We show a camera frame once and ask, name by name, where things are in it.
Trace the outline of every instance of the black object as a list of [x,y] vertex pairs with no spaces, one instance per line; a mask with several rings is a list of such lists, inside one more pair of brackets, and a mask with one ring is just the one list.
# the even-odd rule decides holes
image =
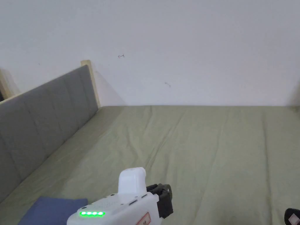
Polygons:
[[294,223],[291,223],[289,221],[289,218],[295,214],[298,218],[300,218],[300,210],[298,209],[294,209],[294,208],[288,208],[285,213],[284,213],[284,222],[286,225],[299,225],[300,224],[300,221],[296,222],[295,224]]
[[0,102],[3,101],[3,100],[4,100],[4,97],[3,97],[3,95],[2,95],[2,93],[0,91]]
[[173,213],[172,206],[172,189],[169,184],[153,184],[147,187],[147,192],[157,194],[159,201],[157,202],[157,208],[159,217],[167,218]]
[[134,200],[133,202],[130,202],[129,205],[132,205],[133,203],[137,202],[137,200]]

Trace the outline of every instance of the green bed sheet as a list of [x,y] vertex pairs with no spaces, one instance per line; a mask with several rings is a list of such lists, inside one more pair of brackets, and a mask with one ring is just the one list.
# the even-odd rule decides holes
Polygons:
[[0,204],[0,224],[39,196],[106,197],[130,167],[171,185],[163,224],[284,224],[286,208],[300,209],[299,162],[297,108],[104,107]]

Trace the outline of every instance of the gray upholstered headboard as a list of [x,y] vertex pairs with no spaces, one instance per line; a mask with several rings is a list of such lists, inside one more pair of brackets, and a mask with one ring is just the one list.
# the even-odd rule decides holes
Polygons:
[[2,102],[0,202],[97,110],[87,65]]

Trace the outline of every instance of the wooden post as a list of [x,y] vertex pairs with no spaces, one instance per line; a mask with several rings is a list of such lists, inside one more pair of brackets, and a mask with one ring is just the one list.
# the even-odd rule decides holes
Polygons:
[[81,65],[82,66],[87,65],[88,69],[90,70],[91,80],[92,80],[92,84],[93,84],[95,98],[96,98],[96,101],[97,101],[98,108],[100,108],[100,101],[99,101],[99,96],[98,96],[98,92],[97,92],[97,87],[96,87],[96,81],[95,81],[95,77],[94,77],[94,72],[93,72],[93,69],[92,69],[92,63],[91,63],[90,60],[82,60],[81,61]]

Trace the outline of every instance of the wooden bed frame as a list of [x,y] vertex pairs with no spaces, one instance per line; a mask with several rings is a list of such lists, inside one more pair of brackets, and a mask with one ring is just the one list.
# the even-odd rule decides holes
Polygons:
[[[91,74],[91,80],[92,80],[92,84],[93,84],[95,98],[96,98],[96,101],[97,101],[98,108],[100,108],[101,105],[100,105],[97,86],[96,86],[96,82],[95,82],[92,62],[90,60],[82,60],[80,63],[81,63],[81,66],[84,66],[84,65],[88,66],[88,69],[89,69],[90,74]],[[4,74],[1,70],[0,70],[0,92],[2,93],[3,98],[4,98],[4,101],[0,102],[0,104],[5,102],[8,99],[14,98],[14,97],[22,94],[22,93],[13,94],[13,92],[10,90],[10,88],[9,88],[9,86],[8,86],[6,80],[5,80],[5,76],[4,76]]]

